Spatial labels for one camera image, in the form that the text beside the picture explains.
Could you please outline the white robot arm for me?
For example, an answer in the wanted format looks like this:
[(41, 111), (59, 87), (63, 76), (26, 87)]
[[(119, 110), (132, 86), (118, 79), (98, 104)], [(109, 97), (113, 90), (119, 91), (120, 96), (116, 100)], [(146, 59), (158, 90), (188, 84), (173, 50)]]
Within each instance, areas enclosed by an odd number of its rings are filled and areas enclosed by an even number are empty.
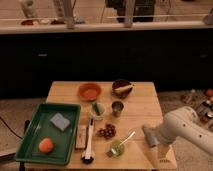
[(160, 144), (170, 145), (182, 137), (213, 156), (213, 133), (200, 127), (197, 121), (196, 111), (184, 106), (166, 113), (154, 133)]

